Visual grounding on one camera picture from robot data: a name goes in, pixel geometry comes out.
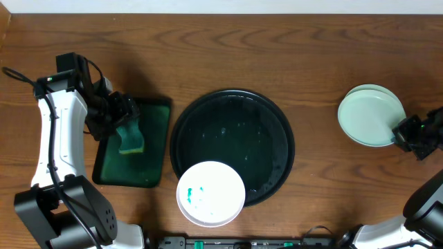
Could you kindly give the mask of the green yellow sponge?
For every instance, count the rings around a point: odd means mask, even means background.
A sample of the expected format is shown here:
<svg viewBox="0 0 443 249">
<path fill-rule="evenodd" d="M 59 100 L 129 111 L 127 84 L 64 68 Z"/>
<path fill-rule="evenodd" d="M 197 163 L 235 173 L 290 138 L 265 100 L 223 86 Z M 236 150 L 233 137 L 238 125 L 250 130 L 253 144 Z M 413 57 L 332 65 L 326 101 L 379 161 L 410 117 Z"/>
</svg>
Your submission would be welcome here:
<svg viewBox="0 0 443 249">
<path fill-rule="evenodd" d="M 139 119 L 130 120 L 117 128 L 121 144 L 118 149 L 120 154 L 138 154 L 145 148 L 145 139 L 139 128 Z"/>
</svg>

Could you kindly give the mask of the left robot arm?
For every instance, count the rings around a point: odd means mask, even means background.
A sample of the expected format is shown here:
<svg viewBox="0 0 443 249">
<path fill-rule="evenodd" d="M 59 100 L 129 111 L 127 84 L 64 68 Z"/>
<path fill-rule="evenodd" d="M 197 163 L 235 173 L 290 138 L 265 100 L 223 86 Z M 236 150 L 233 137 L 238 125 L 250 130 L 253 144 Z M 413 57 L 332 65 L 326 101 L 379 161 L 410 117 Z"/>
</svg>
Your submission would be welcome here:
<svg viewBox="0 0 443 249">
<path fill-rule="evenodd" d="M 42 119 L 39 160 L 30 189 L 15 195 L 15 212 L 41 248 L 143 248 L 141 227 L 116 218 L 84 166 L 85 132 L 95 140 L 117 134 L 142 151 L 140 111 L 107 78 L 93 81 L 86 57 L 58 55 L 56 66 L 31 82 Z"/>
</svg>

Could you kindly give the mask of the white plate green stains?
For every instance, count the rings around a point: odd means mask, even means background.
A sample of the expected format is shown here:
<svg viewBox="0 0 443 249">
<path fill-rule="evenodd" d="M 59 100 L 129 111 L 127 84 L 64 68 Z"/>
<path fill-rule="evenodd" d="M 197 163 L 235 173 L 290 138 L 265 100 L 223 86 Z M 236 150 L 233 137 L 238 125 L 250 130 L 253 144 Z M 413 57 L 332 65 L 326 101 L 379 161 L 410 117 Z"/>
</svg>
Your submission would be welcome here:
<svg viewBox="0 0 443 249">
<path fill-rule="evenodd" d="M 246 190 L 242 178 L 232 167 L 205 161 L 183 173 L 176 199 L 187 220 L 201 227 L 216 228 L 230 223 L 242 211 Z"/>
</svg>

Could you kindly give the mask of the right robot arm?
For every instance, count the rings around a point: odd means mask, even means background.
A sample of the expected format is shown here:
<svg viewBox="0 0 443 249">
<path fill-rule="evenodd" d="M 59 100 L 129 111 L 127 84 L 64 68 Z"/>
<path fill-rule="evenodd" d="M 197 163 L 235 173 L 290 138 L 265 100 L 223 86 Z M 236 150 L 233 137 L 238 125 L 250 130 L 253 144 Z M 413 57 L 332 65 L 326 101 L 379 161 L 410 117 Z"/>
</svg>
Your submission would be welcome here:
<svg viewBox="0 0 443 249">
<path fill-rule="evenodd" d="M 413 115 L 392 131 L 395 144 L 424 160 L 442 149 L 442 108 L 421 120 Z M 360 225 L 338 240 L 339 248 L 441 248 L 442 172 L 436 173 L 408 199 L 403 214 L 376 225 Z"/>
</svg>

